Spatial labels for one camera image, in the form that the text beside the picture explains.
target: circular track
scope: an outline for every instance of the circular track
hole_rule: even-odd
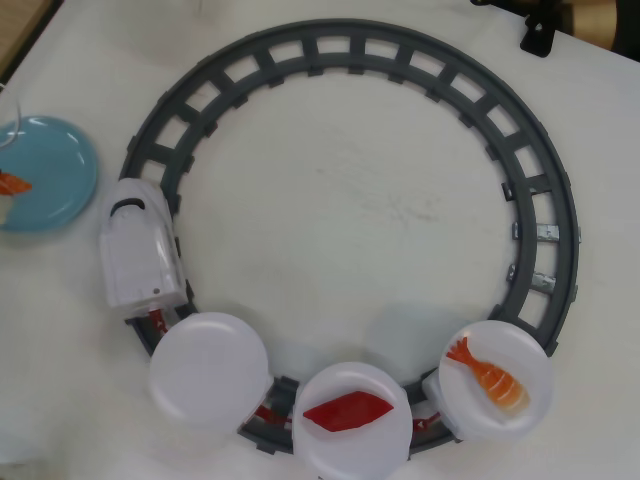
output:
[[[318,39],[322,37],[348,38],[349,51],[320,53]],[[397,45],[395,58],[366,53],[368,40]],[[298,42],[302,46],[302,55],[275,62],[270,48],[290,42]],[[427,55],[441,62],[444,65],[442,71],[434,76],[413,66],[411,59],[415,54]],[[253,57],[259,68],[234,82],[225,69],[245,57]],[[475,127],[485,138],[489,157],[500,163],[507,177],[502,189],[505,200],[515,202],[518,218],[513,225],[518,255],[507,275],[511,288],[503,302],[495,306],[489,319],[510,322],[526,330],[551,355],[576,294],[580,235],[569,179],[546,131],[522,100],[472,58],[427,35],[363,20],[316,20],[273,28],[239,40],[202,60],[160,98],[129,144],[121,177],[140,177],[148,161],[162,164],[165,171],[161,187],[172,215],[176,214],[180,207],[180,179],[194,161],[195,147],[203,137],[213,134],[222,114],[231,108],[239,108],[247,102],[249,94],[261,86],[275,87],[294,73],[322,75],[326,68],[335,67],[344,68],[352,75],[361,75],[365,71],[382,72],[392,82],[413,83],[423,88],[426,97],[432,101],[444,101],[454,107],[459,112],[462,124],[468,128]],[[484,90],[484,95],[474,102],[453,88],[451,84],[458,75],[464,75],[477,84]],[[207,82],[213,84],[220,94],[202,111],[187,105],[187,100]],[[517,125],[515,133],[503,135],[489,118],[488,114],[496,107],[501,107]],[[174,148],[158,145],[158,136],[174,117],[186,124],[186,131]],[[525,176],[516,156],[516,151],[524,147],[533,150],[543,174],[529,178]],[[550,195],[555,208],[556,225],[536,224],[532,197],[538,194]],[[534,271],[537,245],[542,241],[557,243],[555,278]],[[180,318],[196,311],[192,301],[193,292],[190,287],[188,290],[190,303],[177,309]],[[549,296],[548,307],[537,328],[519,318],[531,290]],[[160,334],[153,329],[150,320],[135,318],[128,320],[128,323],[134,327],[151,354],[160,340]],[[277,417],[286,417],[291,412],[297,386],[298,382],[286,377],[275,381],[267,401]],[[405,389],[412,405],[426,400],[420,380],[406,385]],[[239,433],[256,442],[263,451],[293,452],[291,430],[285,428],[282,422],[265,422],[254,417]],[[418,429],[414,432],[411,453],[450,440],[455,440],[453,435],[439,423],[426,431]]]

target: white table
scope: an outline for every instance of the white table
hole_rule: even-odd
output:
[[[102,160],[101,197],[160,95],[246,34],[368,18],[470,54],[523,98],[562,158],[584,241],[580,291],[544,423],[514,445],[422,453],[393,478],[637,476],[640,64],[564,35],[538,59],[518,48],[522,19],[466,0],[207,0],[198,18],[185,2],[68,0],[0,106],[19,97],[27,114],[84,129]],[[507,288],[515,247],[499,171],[441,106],[377,78],[289,79],[250,100],[183,180],[177,228],[199,307],[254,326],[277,375],[307,380],[364,359],[415,378]],[[98,204],[62,231],[0,237],[3,460],[35,449],[69,479],[311,480],[292,456],[183,431],[156,411],[148,357],[105,305]]]

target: light blue dish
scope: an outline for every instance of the light blue dish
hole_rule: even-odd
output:
[[[11,125],[0,128],[0,143],[12,132]],[[98,157],[93,146],[75,126],[52,117],[23,118],[18,135],[0,150],[0,170],[33,188],[14,196],[0,229],[38,232],[69,223],[96,187]]]

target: glass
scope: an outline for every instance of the glass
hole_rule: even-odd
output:
[[[6,88],[5,85],[0,83],[0,92],[2,92]],[[15,108],[12,108],[12,113],[9,114],[9,123],[8,125],[13,125],[13,128],[9,130],[6,134],[6,137],[0,137],[0,150],[11,145],[18,138],[18,132],[20,131],[20,127],[22,125],[22,113],[20,111],[20,104],[16,102]]]

